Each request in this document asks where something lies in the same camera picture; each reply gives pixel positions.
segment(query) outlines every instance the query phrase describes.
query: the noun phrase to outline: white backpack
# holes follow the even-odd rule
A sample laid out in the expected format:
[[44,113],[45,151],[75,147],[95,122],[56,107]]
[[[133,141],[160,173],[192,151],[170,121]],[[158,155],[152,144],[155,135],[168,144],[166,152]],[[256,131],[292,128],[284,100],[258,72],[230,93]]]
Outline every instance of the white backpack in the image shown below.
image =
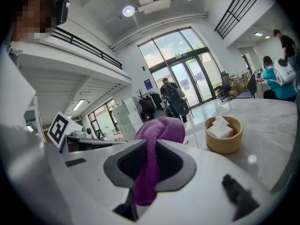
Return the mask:
[[276,81],[280,86],[284,86],[287,83],[291,83],[296,79],[296,72],[290,64],[283,59],[278,59],[273,63],[274,74]]

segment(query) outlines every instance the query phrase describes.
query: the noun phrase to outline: teal jacket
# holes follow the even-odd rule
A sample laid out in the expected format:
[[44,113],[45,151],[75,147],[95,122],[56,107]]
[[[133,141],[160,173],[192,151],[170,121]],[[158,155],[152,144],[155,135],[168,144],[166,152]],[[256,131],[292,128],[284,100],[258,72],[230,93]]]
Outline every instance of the teal jacket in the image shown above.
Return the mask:
[[273,68],[265,69],[262,73],[262,77],[267,79],[267,84],[271,87],[272,91],[275,92],[278,99],[287,99],[296,95],[296,90],[292,82],[284,86],[280,86],[277,82],[271,81],[276,80]]

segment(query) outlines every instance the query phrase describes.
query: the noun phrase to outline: black shirt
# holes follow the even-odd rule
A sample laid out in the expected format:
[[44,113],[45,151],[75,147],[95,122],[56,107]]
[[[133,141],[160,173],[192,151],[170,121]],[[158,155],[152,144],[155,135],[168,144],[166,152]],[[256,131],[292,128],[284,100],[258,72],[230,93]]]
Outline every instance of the black shirt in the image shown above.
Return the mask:
[[282,35],[281,36],[281,45],[282,45],[282,48],[286,48],[286,58],[289,58],[289,57],[292,57],[292,56],[295,56],[295,51],[294,51],[294,40],[292,40],[289,36],[286,36],[286,35]]
[[[169,82],[168,84],[170,84],[170,85],[171,85],[172,87],[174,87],[175,89],[178,88],[177,84],[174,83],[174,82]],[[164,94],[166,97],[168,97],[168,92],[167,92],[167,89],[166,89],[165,86],[162,86],[162,87],[160,88],[160,94],[161,94],[161,95]]]

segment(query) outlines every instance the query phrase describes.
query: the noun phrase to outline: white tofu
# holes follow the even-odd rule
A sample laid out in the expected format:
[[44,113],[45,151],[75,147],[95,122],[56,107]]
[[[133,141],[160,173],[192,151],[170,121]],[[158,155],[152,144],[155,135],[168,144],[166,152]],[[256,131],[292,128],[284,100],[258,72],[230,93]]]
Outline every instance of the white tofu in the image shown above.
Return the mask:
[[229,123],[222,116],[217,116],[212,124],[207,130],[213,136],[217,138],[229,138],[233,136],[233,129],[228,126]]
[[212,124],[215,126],[219,126],[221,124],[229,125],[229,123],[222,116],[217,116],[216,120],[214,120]]

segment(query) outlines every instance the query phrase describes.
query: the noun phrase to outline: person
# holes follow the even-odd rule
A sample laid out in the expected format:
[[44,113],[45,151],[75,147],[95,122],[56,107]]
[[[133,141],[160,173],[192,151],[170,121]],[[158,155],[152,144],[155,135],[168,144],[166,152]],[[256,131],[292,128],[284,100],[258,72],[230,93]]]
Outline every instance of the person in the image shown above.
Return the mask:
[[263,98],[294,102],[297,94],[293,83],[291,82],[284,86],[280,86],[275,82],[276,76],[274,73],[273,61],[269,56],[263,58],[263,65],[265,70],[262,73],[262,77],[267,79],[267,84],[271,87],[271,90],[266,90],[263,93]]
[[[173,101],[175,99],[178,99],[180,98],[180,93],[177,91],[178,89],[178,86],[176,83],[174,82],[169,82],[169,80],[167,78],[164,78],[163,79],[163,86],[160,88],[160,94],[162,96],[163,99],[167,99],[169,104],[170,104],[170,109],[173,113],[173,116],[175,118],[179,118],[180,119],[180,116],[178,114],[178,112],[175,110],[174,106],[173,106]],[[188,120],[187,120],[187,117],[186,116],[182,116],[182,122],[183,123],[186,123]]]
[[280,39],[281,41],[281,46],[284,51],[285,61],[288,62],[296,72],[295,88],[296,90],[300,90],[300,68],[299,68],[299,64],[297,63],[295,42],[289,36],[282,35],[281,32],[277,29],[275,29],[273,33],[274,36]]

